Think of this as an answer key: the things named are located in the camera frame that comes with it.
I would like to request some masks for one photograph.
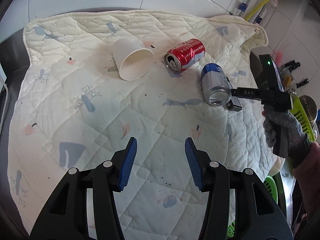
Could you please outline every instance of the metal bowl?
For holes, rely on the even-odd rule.
[[[307,114],[311,127],[313,127],[318,116],[316,102],[309,96],[301,96],[299,97],[299,100],[303,106],[304,111]]]

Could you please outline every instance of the gloved hand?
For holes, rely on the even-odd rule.
[[[308,135],[302,131],[301,124],[292,115],[279,112],[263,111],[262,115],[266,117],[263,122],[265,129],[266,142],[269,147],[276,143],[276,132],[273,123],[288,129],[288,156],[292,159],[292,166],[298,167],[308,155],[311,147]]]

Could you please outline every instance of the white quilted mat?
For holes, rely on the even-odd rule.
[[[121,80],[112,58],[121,38],[155,54],[135,81]],[[172,74],[164,54],[191,38],[204,43],[204,58]],[[95,168],[131,136],[138,152],[128,186],[115,194],[126,239],[197,239],[208,195],[191,177],[187,137],[227,168],[250,167],[262,179],[277,160],[265,143],[260,102],[241,100],[239,113],[209,106],[199,80],[213,62],[233,87],[255,88],[249,51],[268,43],[259,26],[233,16],[160,11],[69,13],[30,23],[23,39],[31,66],[10,124],[8,179],[28,232],[68,168]]]

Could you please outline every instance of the cup opening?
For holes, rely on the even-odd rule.
[[[119,75],[124,80],[135,80],[148,72],[153,63],[154,55],[148,49],[139,49],[131,53],[123,62]]]

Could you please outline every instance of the yellow pipe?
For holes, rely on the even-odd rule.
[[[252,17],[253,15],[255,15],[256,12],[259,11],[259,9],[261,9],[262,6],[264,6],[264,5],[265,5],[267,2],[269,2],[269,1],[271,1],[271,0],[262,0],[256,7],[254,7],[254,8],[252,9],[252,11],[251,11],[250,13],[248,13],[248,14],[244,17],[244,19],[245,19],[246,21],[249,21],[249,20],[251,19],[251,17]]]

